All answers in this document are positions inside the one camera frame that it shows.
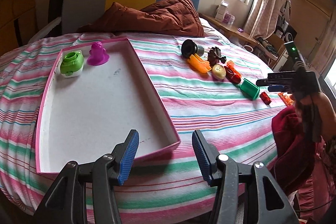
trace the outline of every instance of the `metal bolt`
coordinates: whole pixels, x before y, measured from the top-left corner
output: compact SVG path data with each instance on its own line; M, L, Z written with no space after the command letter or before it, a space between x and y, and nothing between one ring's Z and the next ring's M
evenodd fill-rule
M254 165L255 165L256 168L263 168L264 167L264 164L261 161L256 161L254 163Z
M112 156L111 154L105 154L105 155L103 156L103 158L104 158L105 160L113 160L113 156Z
M229 157L225 154L220 154L218 155L218 159L221 161L227 161L229 159Z
M67 163L67 168L72 168L72 167L75 167L76 166L76 162L75 161L70 161Z

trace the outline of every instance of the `green toy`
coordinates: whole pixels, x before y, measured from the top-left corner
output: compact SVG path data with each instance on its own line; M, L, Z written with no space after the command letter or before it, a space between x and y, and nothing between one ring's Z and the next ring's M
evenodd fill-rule
M239 88L244 91L248 96L250 96L252 100L257 99L260 92L260 87L256 86L248 79L244 79L243 83L240 85Z
M60 72L65 78L75 77L81 74L84 66L82 51L69 52L65 55Z

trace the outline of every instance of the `purple toy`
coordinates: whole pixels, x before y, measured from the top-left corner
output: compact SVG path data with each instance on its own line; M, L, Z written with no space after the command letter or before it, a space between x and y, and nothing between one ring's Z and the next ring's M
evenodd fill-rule
M109 60L109 55L106 53L106 50L103 48L101 42L94 42L89 51L89 58L87 63L91 66L103 65Z

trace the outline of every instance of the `orange toy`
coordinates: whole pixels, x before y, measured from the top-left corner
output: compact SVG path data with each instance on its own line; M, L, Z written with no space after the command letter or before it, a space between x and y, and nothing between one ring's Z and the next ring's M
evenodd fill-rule
M235 69L235 63L232 60L227 61L226 66L230 68L235 74L239 75L241 78L242 75Z
M188 59L187 62L191 64L196 70L202 73L207 73L211 71L211 67L208 61L203 60L197 54L192 54Z
M294 101L291 98L289 98L287 94L279 92L278 95L281 98L281 100L283 100L286 106L291 106L294 103Z

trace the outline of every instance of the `curtain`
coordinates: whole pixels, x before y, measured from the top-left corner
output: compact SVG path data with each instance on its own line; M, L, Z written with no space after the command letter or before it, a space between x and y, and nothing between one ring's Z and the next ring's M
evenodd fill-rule
M316 55L311 62L318 73L324 72L325 68L333 61L333 55L336 50L336 7L331 15L331 19L326 29L321 35L321 44Z
M244 31L254 38L268 38L275 31L283 0L254 0Z

